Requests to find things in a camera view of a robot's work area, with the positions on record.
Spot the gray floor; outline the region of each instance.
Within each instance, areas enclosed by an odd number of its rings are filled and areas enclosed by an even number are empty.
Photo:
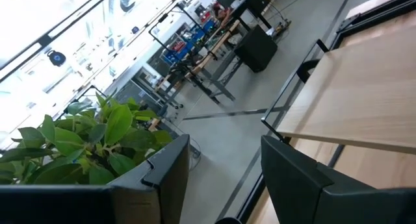
[[[185,107],[179,111],[175,124],[198,143],[202,158],[190,173],[181,224],[212,224],[220,215],[237,214],[260,175],[260,136],[268,133],[260,122],[262,114],[182,119],[185,116],[268,108],[314,40],[322,38],[329,46],[335,29],[349,9],[364,1],[277,0],[274,5],[292,20],[290,29],[278,43],[278,52],[266,70],[253,73],[242,66],[231,79],[227,89],[236,97],[235,102],[220,96],[221,105],[216,105],[199,89],[185,85],[177,97]],[[272,25],[279,21],[275,15],[273,8],[265,15]],[[277,116],[278,113],[272,113],[270,122]]]

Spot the wooden desk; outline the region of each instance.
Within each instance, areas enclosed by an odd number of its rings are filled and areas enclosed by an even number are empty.
[[[325,53],[284,136],[416,154],[416,27]]]
[[[370,10],[388,0],[370,0],[353,8],[347,18]],[[345,38],[341,46],[352,45],[416,25],[416,11],[407,13],[373,28]],[[337,144],[313,140],[292,139],[291,145],[315,160],[328,164]],[[395,188],[416,186],[416,155],[346,146],[335,165],[335,169],[375,188]],[[263,192],[249,224],[279,223],[267,189]]]

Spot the black speaker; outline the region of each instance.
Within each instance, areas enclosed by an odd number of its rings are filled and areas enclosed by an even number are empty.
[[[257,73],[266,69],[278,46],[264,30],[256,25],[235,47],[235,54]]]

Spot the desk leg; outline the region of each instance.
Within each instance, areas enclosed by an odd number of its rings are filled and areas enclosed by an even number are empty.
[[[200,90],[202,90],[205,94],[207,94],[207,96],[209,98],[211,98],[211,100],[213,100],[213,102],[215,102],[215,104],[220,104],[220,101],[216,98],[216,97],[211,97],[211,94],[213,94],[213,92],[205,87],[195,76],[191,75],[189,78],[197,87],[200,88]]]
[[[246,22],[244,22],[240,17],[238,17],[240,24],[249,32],[250,31],[250,27],[247,25]]]
[[[259,14],[259,15],[257,15],[257,17],[259,17],[259,19],[266,25],[266,27],[268,29],[271,29],[272,28],[272,26],[268,23],[267,19],[265,19],[263,17],[263,15]]]
[[[221,84],[221,82],[219,81],[214,81],[212,80],[212,75],[209,73],[209,71],[207,71],[205,68],[201,69],[201,73],[203,75],[205,75],[211,82],[212,84],[215,85],[216,88],[218,88],[222,94],[224,94],[226,97],[230,98],[232,101],[235,101],[235,97],[233,96],[233,94],[231,94],[224,85]],[[217,93],[213,93],[211,92],[211,94],[209,95],[209,97],[211,98],[215,98],[215,96],[218,95]]]

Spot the green plant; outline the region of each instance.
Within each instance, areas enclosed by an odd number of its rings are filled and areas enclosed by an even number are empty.
[[[0,184],[106,184],[172,141],[139,124],[157,116],[132,98],[121,105],[96,95],[99,111],[72,103],[65,119],[45,115],[41,127],[19,129],[18,146],[0,158]]]

